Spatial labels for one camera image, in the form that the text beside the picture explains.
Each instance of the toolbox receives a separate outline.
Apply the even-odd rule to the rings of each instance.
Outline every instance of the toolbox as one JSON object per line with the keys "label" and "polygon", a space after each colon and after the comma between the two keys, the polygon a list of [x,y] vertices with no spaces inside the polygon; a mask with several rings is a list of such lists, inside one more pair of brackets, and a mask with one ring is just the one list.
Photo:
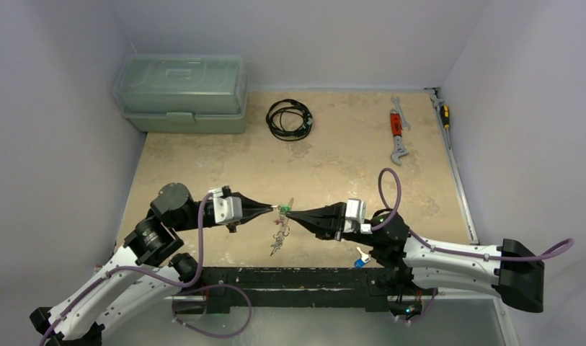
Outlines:
{"label": "toolbox", "polygon": [[114,93],[140,131],[241,133],[247,86],[239,56],[133,54]]}

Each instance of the red handle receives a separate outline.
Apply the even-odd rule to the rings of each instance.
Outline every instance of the red handle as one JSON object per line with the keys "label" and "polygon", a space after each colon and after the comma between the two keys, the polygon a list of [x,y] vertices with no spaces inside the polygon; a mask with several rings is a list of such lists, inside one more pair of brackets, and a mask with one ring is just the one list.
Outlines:
{"label": "red handle", "polygon": [[401,115],[398,113],[390,113],[390,129],[392,129],[392,135],[400,136],[402,128]]}

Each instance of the tabletop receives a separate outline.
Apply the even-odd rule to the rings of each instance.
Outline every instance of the tabletop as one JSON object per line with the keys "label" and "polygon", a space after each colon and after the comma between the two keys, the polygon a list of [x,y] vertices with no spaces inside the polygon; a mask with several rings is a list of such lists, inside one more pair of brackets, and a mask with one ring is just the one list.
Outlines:
{"label": "tabletop", "polygon": [[[411,130],[403,131],[409,154],[391,162],[391,96],[399,96]],[[297,142],[274,138],[265,114],[274,102],[293,98],[314,116],[310,135]],[[185,184],[195,200],[209,189],[229,185],[234,192],[273,205],[294,198],[293,210],[320,208],[348,198],[367,203],[367,217],[382,209],[378,173],[395,169],[402,183],[399,213],[417,233],[430,239],[468,244],[439,122],[428,94],[390,92],[250,92],[247,129],[241,134],[149,133],[130,190],[117,243],[146,216],[150,202],[170,182]],[[295,119],[285,119],[285,125]],[[387,199],[396,198],[394,180],[385,174]],[[321,241],[290,221],[282,248],[270,256],[278,232],[276,213],[238,226],[204,231],[207,266],[352,267],[358,244]],[[179,252],[197,256],[197,231],[179,232]],[[378,266],[370,262],[368,266]]]}

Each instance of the adjustable wrench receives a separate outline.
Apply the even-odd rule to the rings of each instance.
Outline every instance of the adjustable wrench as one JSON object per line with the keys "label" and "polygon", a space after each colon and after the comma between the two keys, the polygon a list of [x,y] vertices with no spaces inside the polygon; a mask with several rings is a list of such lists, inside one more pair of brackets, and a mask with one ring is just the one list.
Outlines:
{"label": "adjustable wrench", "polygon": [[412,129],[411,125],[405,120],[405,117],[403,116],[403,109],[401,108],[401,105],[399,104],[399,97],[392,96],[390,98],[390,100],[392,101],[392,103],[394,103],[394,106],[396,107],[396,112],[401,115],[401,121],[403,122],[403,127],[406,128],[408,131],[411,130]]}
{"label": "adjustable wrench", "polygon": [[390,127],[392,129],[392,136],[394,137],[394,150],[390,156],[394,164],[401,165],[399,157],[407,155],[409,152],[403,145],[403,137],[401,136],[401,115],[396,110],[390,111]]}

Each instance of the white wall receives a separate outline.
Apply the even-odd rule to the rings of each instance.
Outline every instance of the white wall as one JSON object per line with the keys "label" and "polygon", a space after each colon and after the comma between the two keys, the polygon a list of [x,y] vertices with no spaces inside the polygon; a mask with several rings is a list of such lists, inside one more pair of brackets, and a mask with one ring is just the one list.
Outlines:
{"label": "white wall", "polygon": [[491,1],[441,95],[480,240],[576,240],[522,345],[586,345],[586,0]]}
{"label": "white wall", "polygon": [[443,83],[488,0],[113,0],[142,53],[239,53],[255,89]]}
{"label": "white wall", "polygon": [[108,1],[0,0],[0,345],[107,259],[143,136],[110,94],[130,45]]}

